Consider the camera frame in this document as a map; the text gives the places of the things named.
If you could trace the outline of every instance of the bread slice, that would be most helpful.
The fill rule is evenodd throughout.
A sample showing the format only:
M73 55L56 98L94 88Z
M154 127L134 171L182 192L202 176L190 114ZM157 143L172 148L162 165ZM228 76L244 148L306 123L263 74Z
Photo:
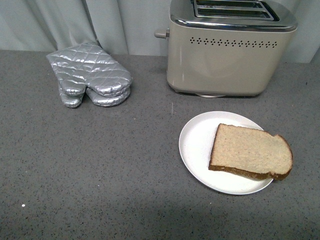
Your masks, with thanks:
M283 180L293 166L287 141L266 131L219 124L209 170L225 171L253 179Z

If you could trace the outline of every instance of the white plate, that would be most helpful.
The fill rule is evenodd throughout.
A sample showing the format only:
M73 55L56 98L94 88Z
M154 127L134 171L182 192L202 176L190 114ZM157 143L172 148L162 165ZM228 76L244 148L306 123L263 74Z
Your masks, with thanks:
M263 130L250 119L226 111L210 111L192 118L182 129L179 150L188 170L200 182L222 193L245 195L267 187L272 178L255 180L224 171L209 170L209 161L220 123Z

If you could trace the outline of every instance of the toaster vent hole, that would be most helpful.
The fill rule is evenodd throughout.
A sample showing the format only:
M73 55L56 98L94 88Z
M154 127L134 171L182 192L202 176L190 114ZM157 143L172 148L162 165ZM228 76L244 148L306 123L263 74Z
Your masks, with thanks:
M250 40L229 40L229 39L214 39L214 38L201 38L201 37L191 37L189 39L191 44L197 43L198 45L208 45L208 46L220 46L220 47L251 47L251 48L275 48L278 46L278 42L274 41L250 41Z

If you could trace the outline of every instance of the quilted oven mitt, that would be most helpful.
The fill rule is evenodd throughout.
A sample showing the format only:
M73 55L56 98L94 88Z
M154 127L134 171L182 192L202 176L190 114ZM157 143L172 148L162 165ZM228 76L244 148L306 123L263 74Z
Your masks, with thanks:
M85 92L95 105L111 107L130 94L130 73L96 43L83 43L48 54L63 104L78 107Z

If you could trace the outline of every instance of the gray curtain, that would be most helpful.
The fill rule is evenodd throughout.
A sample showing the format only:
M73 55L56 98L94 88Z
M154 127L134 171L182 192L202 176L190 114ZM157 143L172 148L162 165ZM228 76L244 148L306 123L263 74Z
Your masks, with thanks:
M320 0L274 0L299 23L282 61L320 63ZM171 0L1 0L0 49L55 51L98 41L110 54L167 55L154 37Z

